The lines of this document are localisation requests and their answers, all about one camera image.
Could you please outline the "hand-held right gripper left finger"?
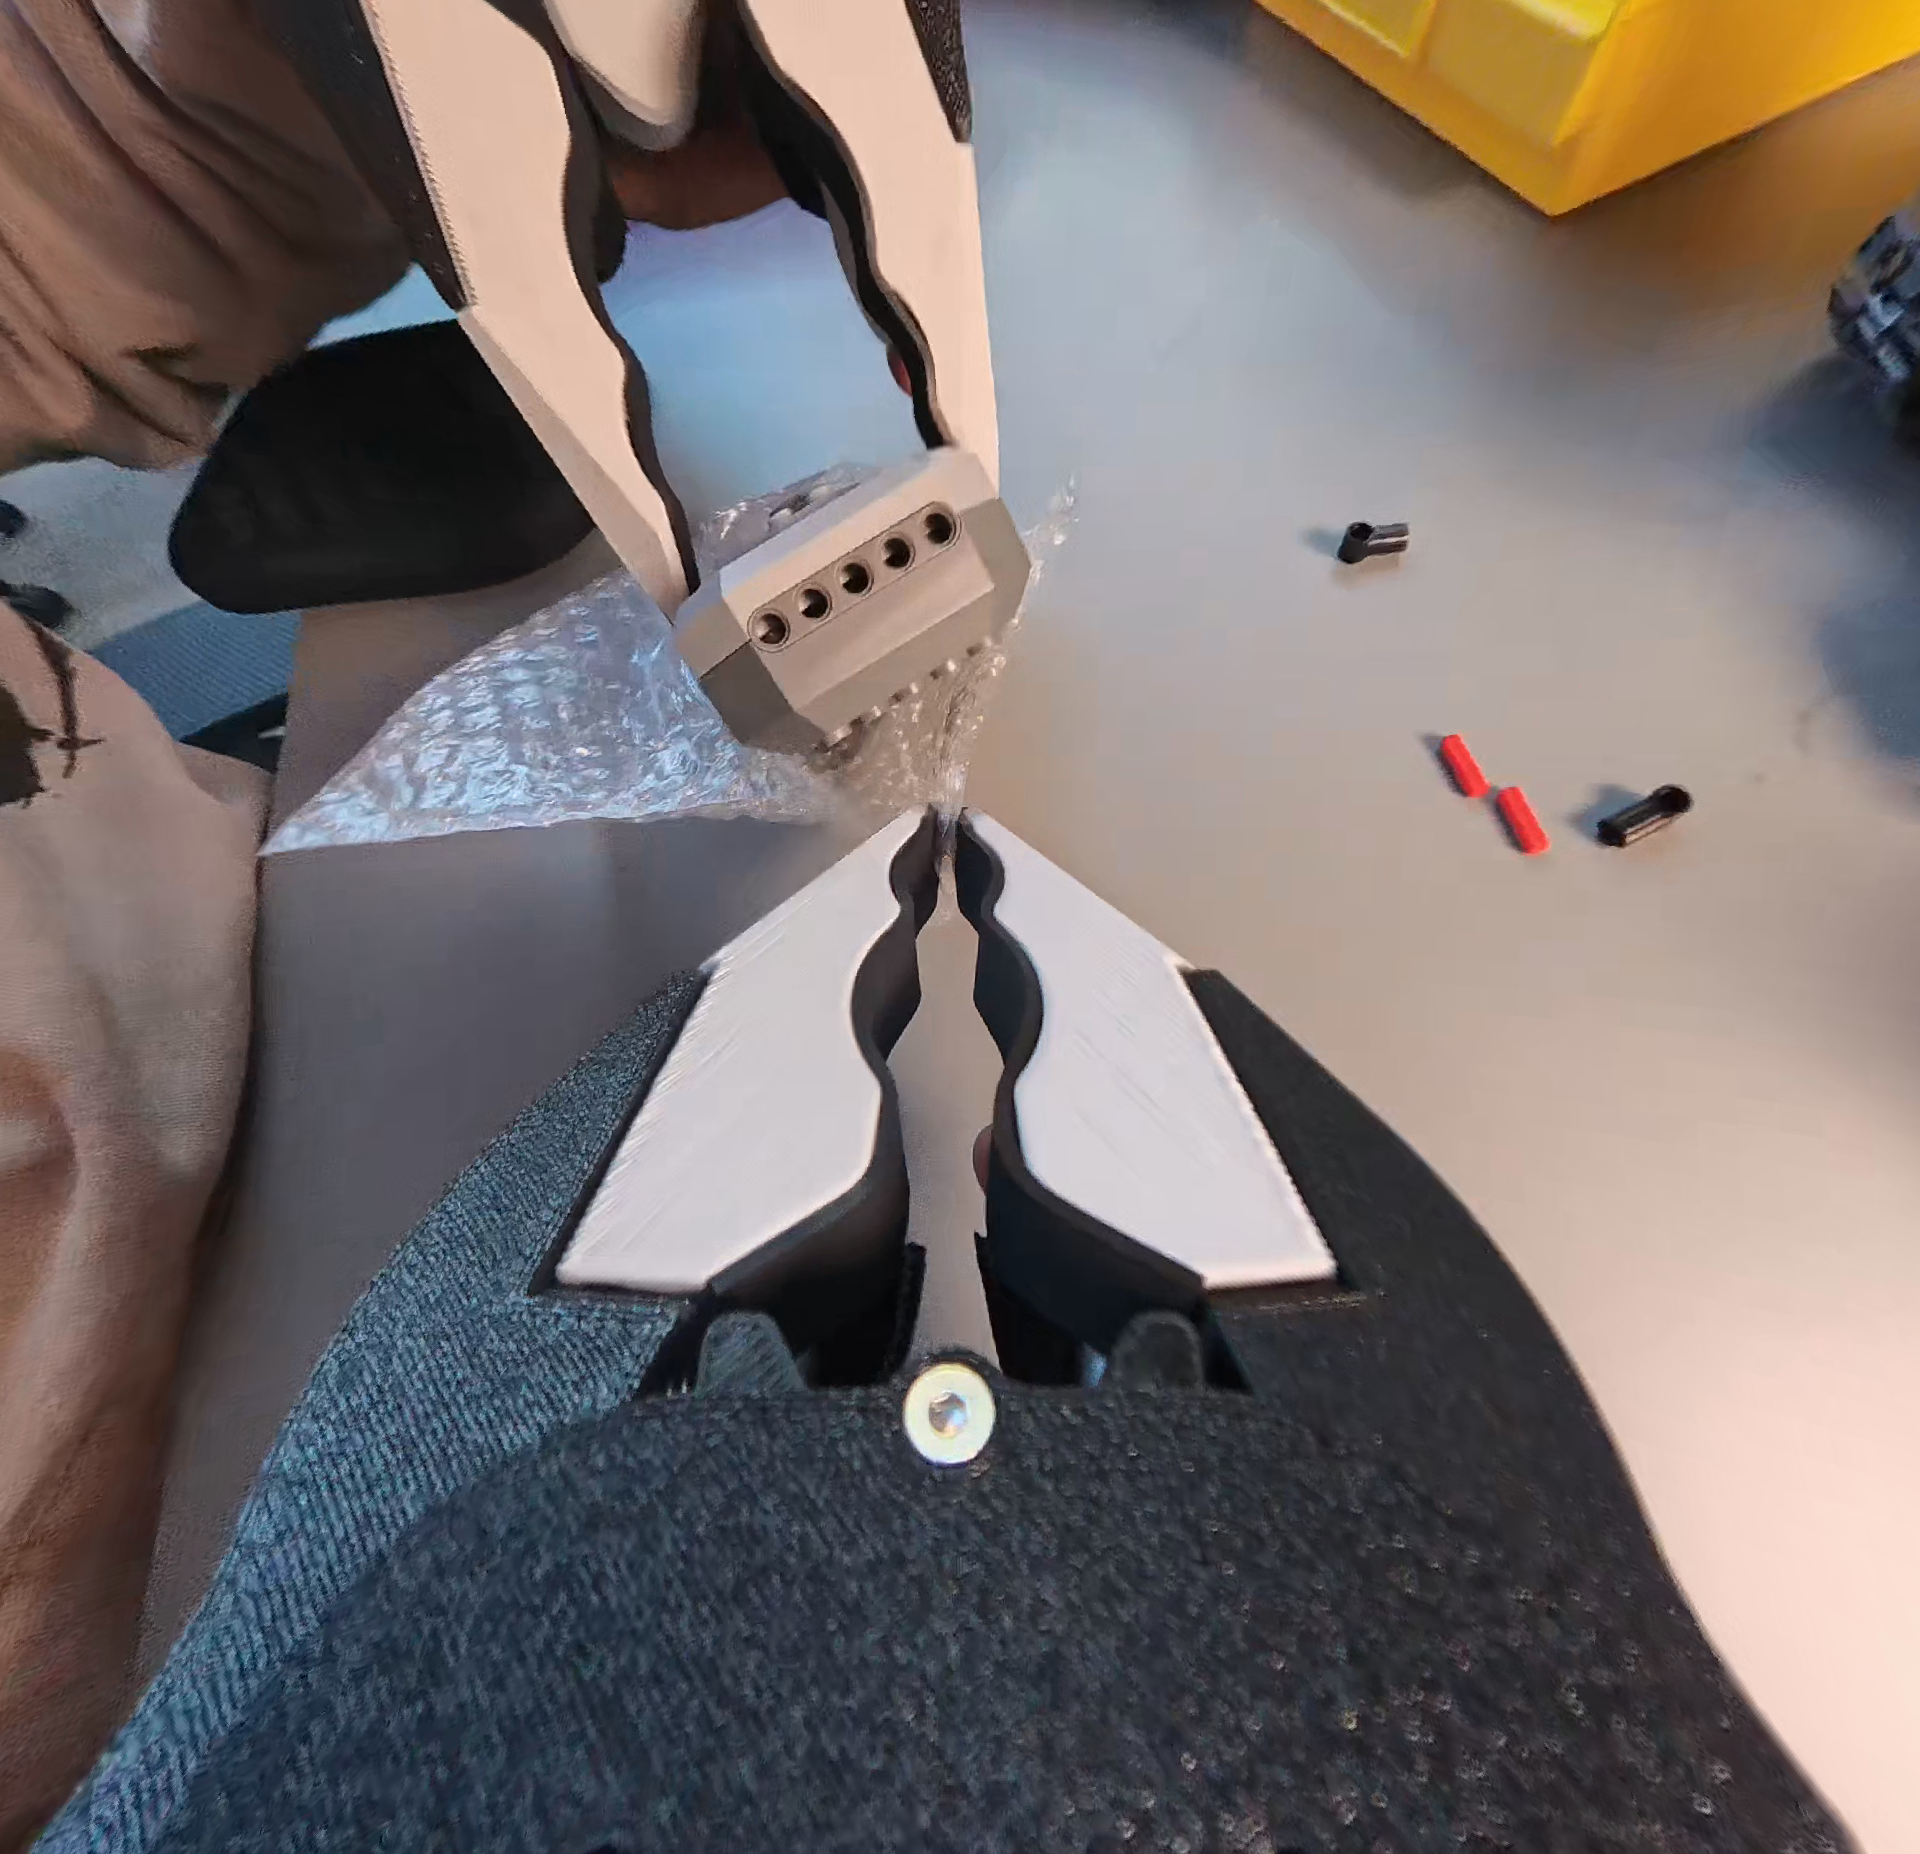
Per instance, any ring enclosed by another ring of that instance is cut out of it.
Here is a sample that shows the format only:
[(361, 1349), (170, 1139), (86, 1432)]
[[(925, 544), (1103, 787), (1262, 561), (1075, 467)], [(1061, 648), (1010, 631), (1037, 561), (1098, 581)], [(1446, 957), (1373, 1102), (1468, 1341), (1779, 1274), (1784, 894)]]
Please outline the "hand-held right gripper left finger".
[(732, 936), (565, 1237), (565, 1289), (851, 1291), (904, 1230), (890, 1055), (938, 817), (907, 811)]

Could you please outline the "yellow tracked toy robot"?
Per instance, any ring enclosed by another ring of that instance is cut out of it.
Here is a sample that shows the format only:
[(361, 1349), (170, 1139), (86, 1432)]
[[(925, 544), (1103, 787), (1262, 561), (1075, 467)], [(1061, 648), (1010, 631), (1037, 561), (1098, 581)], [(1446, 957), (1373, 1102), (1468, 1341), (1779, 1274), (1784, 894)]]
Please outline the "yellow tracked toy robot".
[(1865, 366), (1895, 427), (1917, 433), (1917, 197), (1885, 217), (1828, 297), (1841, 353)]

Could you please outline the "clear bubble wrap bag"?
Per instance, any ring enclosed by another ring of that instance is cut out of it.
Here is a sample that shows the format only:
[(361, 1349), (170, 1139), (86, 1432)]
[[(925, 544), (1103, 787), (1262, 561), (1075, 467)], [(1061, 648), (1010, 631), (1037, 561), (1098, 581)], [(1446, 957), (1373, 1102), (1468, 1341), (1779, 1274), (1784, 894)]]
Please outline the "clear bubble wrap bag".
[(675, 817), (877, 823), (955, 813), (1020, 631), (810, 757), (732, 738), (668, 624), (600, 536), (544, 569), (557, 599), (421, 683), (320, 784), (293, 788), (264, 859), (383, 841)]

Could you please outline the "person's left hand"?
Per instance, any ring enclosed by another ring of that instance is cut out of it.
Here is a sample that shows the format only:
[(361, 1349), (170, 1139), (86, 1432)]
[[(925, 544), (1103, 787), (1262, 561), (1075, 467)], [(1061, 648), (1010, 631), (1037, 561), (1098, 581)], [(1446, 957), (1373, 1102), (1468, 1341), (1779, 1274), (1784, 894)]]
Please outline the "person's left hand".
[(670, 234), (741, 222), (790, 199), (775, 156), (744, 118), (712, 119), (667, 150), (611, 139), (604, 161), (627, 222)]

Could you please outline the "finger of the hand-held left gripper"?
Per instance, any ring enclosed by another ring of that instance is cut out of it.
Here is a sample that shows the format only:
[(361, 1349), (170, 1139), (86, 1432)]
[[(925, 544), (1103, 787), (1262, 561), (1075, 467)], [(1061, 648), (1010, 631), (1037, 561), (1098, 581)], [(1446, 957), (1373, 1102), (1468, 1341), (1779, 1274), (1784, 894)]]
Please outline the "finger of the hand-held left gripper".
[(592, 115), (516, 0), (359, 0), (447, 249), (468, 340), (660, 610), (698, 576), (648, 382), (596, 266)]
[(734, 0), (757, 128), (821, 214), (930, 449), (999, 488), (959, 0)]

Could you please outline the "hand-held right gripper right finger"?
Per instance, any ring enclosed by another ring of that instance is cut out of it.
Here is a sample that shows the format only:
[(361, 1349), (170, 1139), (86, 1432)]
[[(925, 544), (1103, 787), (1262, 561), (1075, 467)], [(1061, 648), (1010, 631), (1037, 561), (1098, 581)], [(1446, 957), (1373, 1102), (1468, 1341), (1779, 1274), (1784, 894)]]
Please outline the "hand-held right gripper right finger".
[(955, 893), (1001, 1075), (1014, 1215), (1195, 1291), (1328, 1284), (1336, 1263), (1192, 981), (1151, 931), (1010, 829), (964, 813)]

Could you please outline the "yellow storage bin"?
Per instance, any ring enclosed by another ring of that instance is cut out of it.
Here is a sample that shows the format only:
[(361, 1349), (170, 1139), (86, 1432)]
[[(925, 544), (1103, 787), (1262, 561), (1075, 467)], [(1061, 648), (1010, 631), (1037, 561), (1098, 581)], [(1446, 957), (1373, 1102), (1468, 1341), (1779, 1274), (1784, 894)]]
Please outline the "yellow storage bin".
[(1917, 0), (1253, 0), (1561, 217), (1917, 49)]

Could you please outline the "person's left forearm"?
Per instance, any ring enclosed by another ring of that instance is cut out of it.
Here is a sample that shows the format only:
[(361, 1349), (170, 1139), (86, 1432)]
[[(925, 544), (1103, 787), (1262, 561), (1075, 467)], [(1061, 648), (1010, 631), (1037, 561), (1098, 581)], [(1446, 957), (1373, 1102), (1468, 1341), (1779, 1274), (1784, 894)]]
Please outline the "person's left forearm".
[(252, 0), (2, 0), (2, 470), (171, 468), (406, 273)]

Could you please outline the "grey office chair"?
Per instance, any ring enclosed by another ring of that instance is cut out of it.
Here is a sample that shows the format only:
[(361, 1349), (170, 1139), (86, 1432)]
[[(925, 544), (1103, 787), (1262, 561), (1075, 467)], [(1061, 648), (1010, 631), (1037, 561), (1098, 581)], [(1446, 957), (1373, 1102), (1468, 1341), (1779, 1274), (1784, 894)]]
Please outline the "grey office chair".
[(230, 614), (189, 595), (164, 553), (170, 493), (38, 520), (2, 501), (5, 607), (61, 667), (90, 653), (171, 738), (273, 776), (301, 619)]

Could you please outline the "grey brick remote control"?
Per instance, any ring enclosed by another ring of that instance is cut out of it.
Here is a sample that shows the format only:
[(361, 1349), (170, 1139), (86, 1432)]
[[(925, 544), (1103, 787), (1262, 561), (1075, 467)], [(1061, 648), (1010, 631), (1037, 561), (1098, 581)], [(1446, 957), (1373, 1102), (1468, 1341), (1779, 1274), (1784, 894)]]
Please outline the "grey brick remote control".
[(704, 578), (672, 642), (732, 738), (811, 756), (995, 642), (1031, 575), (992, 474), (936, 449), (811, 500)]

